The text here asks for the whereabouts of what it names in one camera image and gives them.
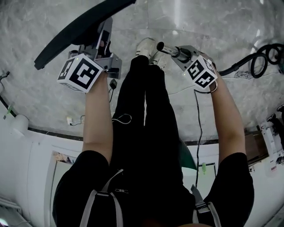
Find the white wall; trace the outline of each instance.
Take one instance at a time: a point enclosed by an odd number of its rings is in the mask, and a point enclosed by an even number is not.
[[[5,121],[6,109],[0,104],[0,194],[18,203],[24,217],[34,227],[44,227],[44,195],[52,151],[78,156],[82,142],[28,132],[20,140],[10,135],[13,117]],[[189,147],[196,157],[196,146]],[[218,145],[202,145],[200,163],[217,163]],[[255,165],[251,175],[255,187],[255,203],[246,227],[259,227],[277,212],[284,202],[284,166],[270,174],[269,163]]]

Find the black pants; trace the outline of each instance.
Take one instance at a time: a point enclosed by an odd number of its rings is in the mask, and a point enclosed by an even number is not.
[[[282,120],[284,122],[284,113],[283,112],[282,112]],[[273,126],[274,126],[276,132],[279,133],[282,148],[284,149],[284,126],[282,125],[282,123],[280,122],[280,120],[278,118],[273,118],[271,120],[271,122],[273,123]]]
[[[146,98],[146,121],[144,103]],[[129,181],[138,195],[137,203],[147,206],[147,216],[174,215],[163,207],[181,206],[177,197],[169,192],[189,195],[183,187],[178,152],[178,127],[165,85],[165,74],[156,65],[149,66],[145,56],[131,62],[130,71],[120,89],[113,119],[123,114],[132,116],[130,124],[114,121],[114,145],[110,168],[126,170]],[[128,122],[129,116],[119,120]]]

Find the shoe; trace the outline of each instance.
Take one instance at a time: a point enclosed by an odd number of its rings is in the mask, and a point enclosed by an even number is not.
[[[137,46],[136,57],[143,55],[150,59],[155,48],[155,40],[151,38],[143,39]]]
[[[276,119],[275,113],[272,114],[269,118],[266,119],[267,122],[272,122],[273,119]]]
[[[284,104],[277,108],[278,112],[284,112]]]
[[[157,65],[160,67],[161,70],[164,70],[165,66],[167,65],[169,61],[169,56],[167,54],[164,54],[160,51],[158,51],[150,60],[149,65]]]

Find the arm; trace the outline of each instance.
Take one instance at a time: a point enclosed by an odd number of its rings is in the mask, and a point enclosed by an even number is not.
[[[245,153],[245,133],[239,110],[218,72],[218,88],[211,94],[219,137],[219,163],[234,153]]]
[[[83,151],[96,151],[110,163],[112,145],[113,128],[107,74],[101,73],[90,92],[86,94]]]

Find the white sneaker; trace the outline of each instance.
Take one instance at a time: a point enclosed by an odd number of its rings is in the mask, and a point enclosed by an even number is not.
[[[169,61],[169,56],[167,54],[158,51],[156,54],[154,54],[154,56],[150,60],[150,65],[157,65],[160,67],[161,70],[164,70],[168,61]]]
[[[137,46],[136,57],[143,55],[150,59],[155,48],[155,40],[151,38],[143,39]]]

